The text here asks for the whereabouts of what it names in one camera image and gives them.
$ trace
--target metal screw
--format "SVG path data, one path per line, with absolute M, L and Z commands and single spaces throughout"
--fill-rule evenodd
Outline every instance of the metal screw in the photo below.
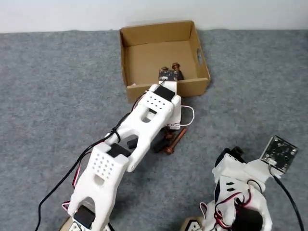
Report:
M 179 70 L 180 70 L 180 64 L 178 64 L 178 63 L 173 63 L 173 64 L 172 64 L 172 69 L 173 69 L 173 70 L 176 70 L 176 71 L 179 71 Z
M 175 146 L 177 146 L 178 142 L 180 141 L 180 139 L 184 136 L 186 132 L 187 132 L 187 128 L 183 128 L 182 131 L 176 136 L 174 141 L 171 143 L 171 145 L 164 149 L 164 152 L 169 155 L 174 153 Z
M 172 69 L 175 70 L 175 73 L 178 73 L 178 80 L 184 80 L 184 76 L 182 72 L 180 71 L 180 64 L 178 63 L 173 63 L 172 64 Z

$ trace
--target red and white wire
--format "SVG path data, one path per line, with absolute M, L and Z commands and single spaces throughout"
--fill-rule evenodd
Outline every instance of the red and white wire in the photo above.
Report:
M 62 203 L 61 206 L 62 206 L 62 208 L 63 208 L 65 211 L 67 211 L 70 202 L 71 202 L 71 201 L 64 201 L 64 202 Z

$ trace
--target cardboard box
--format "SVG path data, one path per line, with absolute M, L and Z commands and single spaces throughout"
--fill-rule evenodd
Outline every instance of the cardboard box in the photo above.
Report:
M 128 101 L 133 102 L 158 83 L 159 70 L 180 64 L 181 97 L 205 92 L 210 75 L 193 21 L 124 27 L 120 30 L 122 76 Z

